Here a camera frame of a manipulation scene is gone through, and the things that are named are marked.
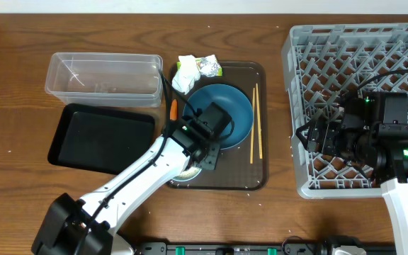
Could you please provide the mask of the orange carrot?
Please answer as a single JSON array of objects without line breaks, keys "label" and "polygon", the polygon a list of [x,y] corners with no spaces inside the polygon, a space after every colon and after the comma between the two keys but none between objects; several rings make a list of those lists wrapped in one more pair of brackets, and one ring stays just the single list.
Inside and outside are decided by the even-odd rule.
[{"label": "orange carrot", "polygon": [[178,119],[178,102],[174,99],[171,102],[170,113],[169,113],[170,120],[177,120]]}]

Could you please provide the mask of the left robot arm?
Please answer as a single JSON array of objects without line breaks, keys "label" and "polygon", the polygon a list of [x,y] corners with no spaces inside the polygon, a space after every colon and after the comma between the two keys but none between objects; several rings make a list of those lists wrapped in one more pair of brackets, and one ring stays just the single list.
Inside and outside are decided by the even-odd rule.
[{"label": "left robot arm", "polygon": [[211,103],[188,120],[166,121],[152,146],[108,183],[74,200],[56,198],[33,241],[33,254],[133,254],[118,230],[158,188],[217,152],[220,135],[234,122]]}]

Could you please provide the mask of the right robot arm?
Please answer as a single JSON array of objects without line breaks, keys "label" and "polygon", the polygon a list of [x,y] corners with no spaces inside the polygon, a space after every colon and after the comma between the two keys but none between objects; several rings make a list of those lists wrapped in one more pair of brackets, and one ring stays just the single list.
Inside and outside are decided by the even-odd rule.
[{"label": "right robot arm", "polygon": [[340,122],[311,120],[295,131],[308,152],[369,166],[392,222],[397,254],[408,254],[408,97],[370,92],[346,97]]}]

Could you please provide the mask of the wooden chopstick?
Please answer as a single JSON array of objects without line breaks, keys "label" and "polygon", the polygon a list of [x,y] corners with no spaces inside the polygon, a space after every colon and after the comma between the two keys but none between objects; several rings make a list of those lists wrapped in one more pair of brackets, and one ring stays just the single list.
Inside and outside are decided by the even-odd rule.
[{"label": "wooden chopstick", "polygon": [[262,135],[261,135],[261,111],[260,111],[260,96],[259,85],[256,83],[256,117],[258,125],[258,142],[259,142],[259,159],[263,159]]},{"label": "wooden chopstick", "polygon": [[254,109],[255,109],[255,105],[256,105],[256,89],[253,88],[252,89],[252,97],[251,97],[251,108],[252,108],[252,125],[251,125],[251,136],[250,136],[250,160],[249,163],[253,164],[254,163],[254,117],[255,117],[255,113],[254,113]]}]

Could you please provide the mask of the dark blue plate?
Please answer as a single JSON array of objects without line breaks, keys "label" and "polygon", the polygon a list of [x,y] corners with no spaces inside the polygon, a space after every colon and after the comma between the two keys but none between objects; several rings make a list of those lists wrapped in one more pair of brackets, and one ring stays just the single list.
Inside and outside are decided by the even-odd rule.
[{"label": "dark blue plate", "polygon": [[198,119],[216,130],[221,149],[229,149],[242,142],[251,132],[252,108],[241,90],[226,84],[211,84],[193,92],[184,106],[183,118]]}]

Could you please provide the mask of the foil snack wrapper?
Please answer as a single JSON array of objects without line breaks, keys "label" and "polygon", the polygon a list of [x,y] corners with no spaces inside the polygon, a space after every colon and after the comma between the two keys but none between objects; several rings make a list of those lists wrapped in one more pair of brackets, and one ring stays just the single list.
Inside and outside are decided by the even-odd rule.
[{"label": "foil snack wrapper", "polygon": [[215,55],[207,57],[195,57],[200,75],[205,77],[221,77],[222,67]]}]

